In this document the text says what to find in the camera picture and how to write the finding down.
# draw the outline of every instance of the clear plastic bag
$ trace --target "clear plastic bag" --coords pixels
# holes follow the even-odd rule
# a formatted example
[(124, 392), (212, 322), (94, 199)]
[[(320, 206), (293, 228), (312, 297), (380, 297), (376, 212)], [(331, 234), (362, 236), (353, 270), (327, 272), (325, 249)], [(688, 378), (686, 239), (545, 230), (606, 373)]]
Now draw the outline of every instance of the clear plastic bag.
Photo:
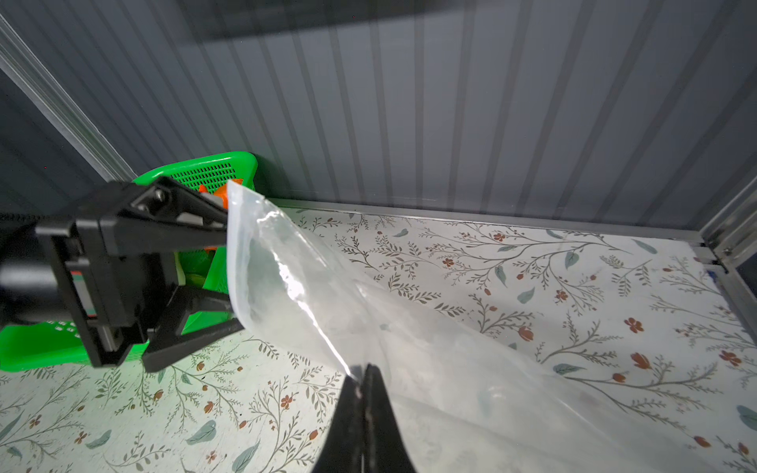
[(378, 366), (418, 471), (714, 471), (520, 353), (389, 294), (229, 184), (229, 294), (246, 329), (350, 374)]

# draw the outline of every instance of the green plastic basket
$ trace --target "green plastic basket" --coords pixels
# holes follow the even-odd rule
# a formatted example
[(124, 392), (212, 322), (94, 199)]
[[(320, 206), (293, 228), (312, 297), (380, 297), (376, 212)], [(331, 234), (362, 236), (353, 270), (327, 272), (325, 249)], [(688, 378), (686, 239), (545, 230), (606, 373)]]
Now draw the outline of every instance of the green plastic basket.
[[(255, 156), (245, 152), (232, 152), (201, 157), (159, 167), (143, 174), (134, 182), (149, 185), (160, 176), (168, 176), (189, 188), (197, 190), (200, 184), (210, 192), (228, 182), (242, 179), (242, 185), (252, 188), (257, 170)], [(226, 284), (226, 249), (218, 248), (215, 257), (205, 251), (179, 254), (185, 272), (203, 274), (204, 289), (228, 294)], [(196, 313), (189, 317), (184, 333), (200, 330), (229, 319), (224, 312)], [(139, 359), (148, 344), (135, 345), (126, 358)], [(31, 326), (11, 326), (0, 332), (0, 370), (7, 372), (55, 366), (63, 363), (89, 364), (87, 352), (72, 322), (45, 322)]]

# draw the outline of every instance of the metal frame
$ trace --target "metal frame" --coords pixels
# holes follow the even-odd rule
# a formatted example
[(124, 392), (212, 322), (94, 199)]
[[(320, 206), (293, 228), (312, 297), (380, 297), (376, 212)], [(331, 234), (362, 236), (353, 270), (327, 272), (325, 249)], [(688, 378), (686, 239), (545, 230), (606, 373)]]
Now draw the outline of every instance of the metal frame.
[(728, 271), (723, 266), (705, 265), (708, 271), (715, 274), (715, 285), (721, 290), (728, 305), (736, 314), (741, 325), (753, 340), (757, 340), (757, 297), (747, 287), (737, 271)]
[(0, 69), (103, 179), (130, 181), (137, 177), (1, 14)]
[(491, 225), (512, 225), (535, 229), (567, 230), (570, 232), (592, 232), (605, 235), (623, 235), (638, 238), (664, 238), (702, 244), (699, 232), (693, 230), (659, 229), (646, 226), (611, 225), (608, 223), (571, 222), (568, 220), (532, 219), (517, 216), (485, 215), (483, 213), (448, 212), (446, 210), (420, 210), (401, 207), (379, 207), (373, 205), (336, 204), (333, 202), (295, 201), (291, 199), (270, 199), (278, 207), (293, 207), (310, 210), (331, 210), (343, 213), (365, 213), (430, 219), (443, 221), (463, 221)]
[(702, 228), (702, 236), (728, 269), (757, 253), (757, 177)]

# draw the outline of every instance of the floral pattern surface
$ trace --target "floral pattern surface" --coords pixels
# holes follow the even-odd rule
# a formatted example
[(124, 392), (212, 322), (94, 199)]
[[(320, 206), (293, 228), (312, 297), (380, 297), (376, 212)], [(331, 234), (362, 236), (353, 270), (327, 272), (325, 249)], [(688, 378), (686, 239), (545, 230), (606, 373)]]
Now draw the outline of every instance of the floral pattern surface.
[[(688, 244), (286, 212), (397, 297), (525, 353), (720, 471), (757, 473), (757, 346)], [(0, 373), (0, 471), (309, 471), (342, 379), (246, 332), (154, 374)]]

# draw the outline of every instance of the metal edge strip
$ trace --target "metal edge strip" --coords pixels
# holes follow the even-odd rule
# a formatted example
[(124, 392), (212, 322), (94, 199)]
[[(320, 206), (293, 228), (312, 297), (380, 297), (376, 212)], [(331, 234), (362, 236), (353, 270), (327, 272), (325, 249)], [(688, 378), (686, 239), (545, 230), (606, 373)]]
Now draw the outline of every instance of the metal edge strip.
[(330, 210), (343, 213), (365, 213), (407, 217), (411, 219), (430, 219), (455, 222), (486, 223), (491, 225), (524, 226), (536, 229), (566, 230), (570, 232), (592, 232), (605, 235), (623, 235), (638, 238), (663, 238), (701, 244), (702, 237), (693, 230), (659, 229), (644, 226), (612, 225), (608, 223), (571, 222), (567, 220), (533, 219), (527, 217), (485, 215), (482, 213), (448, 212), (445, 210), (420, 210), (402, 207), (379, 207), (359, 204), (336, 204), (332, 202), (296, 201), (292, 199), (270, 199), (279, 207), (300, 208), (308, 210)]
[(1, 14), (0, 69), (103, 179), (137, 176)]
[(710, 239), (716, 233), (728, 231), (737, 222), (738, 213), (747, 209), (755, 200), (757, 200), (757, 176), (702, 227), (701, 233), (704, 238)]
[(720, 289), (726, 302), (743, 325), (746, 332), (757, 341), (757, 297), (750, 291), (737, 271), (732, 271), (720, 265), (705, 265), (714, 273), (715, 285)]

